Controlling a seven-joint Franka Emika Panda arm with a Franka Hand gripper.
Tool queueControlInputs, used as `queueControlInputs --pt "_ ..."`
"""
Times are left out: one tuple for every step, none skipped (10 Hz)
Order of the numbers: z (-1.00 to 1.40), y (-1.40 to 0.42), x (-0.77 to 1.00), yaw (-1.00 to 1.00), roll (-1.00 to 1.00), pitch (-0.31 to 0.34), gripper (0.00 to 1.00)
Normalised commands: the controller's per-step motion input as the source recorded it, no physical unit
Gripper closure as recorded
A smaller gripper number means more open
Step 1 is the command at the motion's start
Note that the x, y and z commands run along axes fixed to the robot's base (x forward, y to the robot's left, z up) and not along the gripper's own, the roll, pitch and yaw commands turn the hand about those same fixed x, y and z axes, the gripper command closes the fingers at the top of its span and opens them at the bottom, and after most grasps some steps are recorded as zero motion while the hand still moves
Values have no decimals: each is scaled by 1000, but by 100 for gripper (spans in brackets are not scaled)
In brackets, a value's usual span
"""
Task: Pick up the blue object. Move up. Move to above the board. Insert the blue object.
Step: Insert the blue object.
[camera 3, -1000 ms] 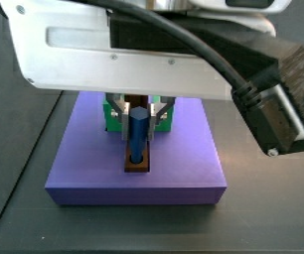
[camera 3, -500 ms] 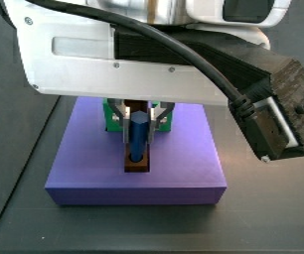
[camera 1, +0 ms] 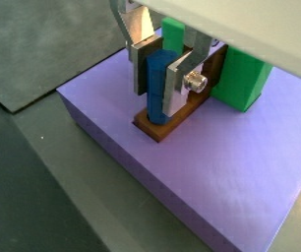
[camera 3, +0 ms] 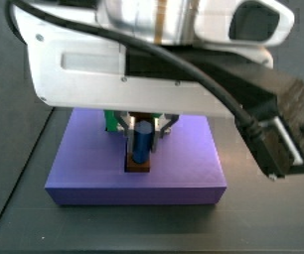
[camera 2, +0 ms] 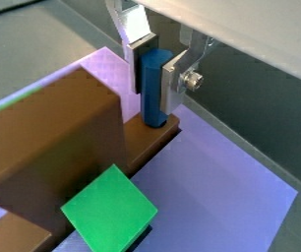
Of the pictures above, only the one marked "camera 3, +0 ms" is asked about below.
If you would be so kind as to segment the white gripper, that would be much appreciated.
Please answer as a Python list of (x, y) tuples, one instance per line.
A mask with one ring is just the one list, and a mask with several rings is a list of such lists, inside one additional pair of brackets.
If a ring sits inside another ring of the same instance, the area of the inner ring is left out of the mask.
[(112, 110), (134, 151), (135, 117), (154, 118), (151, 152), (179, 115), (226, 109), (253, 118), (218, 82), (179, 56), (186, 45), (157, 45), (107, 27), (103, 3), (90, 8), (11, 0), (28, 48), (35, 91), (51, 106)]

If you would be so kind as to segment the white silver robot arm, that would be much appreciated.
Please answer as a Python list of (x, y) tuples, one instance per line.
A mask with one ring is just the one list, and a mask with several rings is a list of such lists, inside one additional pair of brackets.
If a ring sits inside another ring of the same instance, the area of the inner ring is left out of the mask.
[(274, 117), (273, 94), (230, 70), (273, 67), (295, 21), (276, 0), (8, 0), (7, 15), (47, 104), (103, 109), (124, 132), (141, 113), (157, 133), (217, 107), (246, 127)]

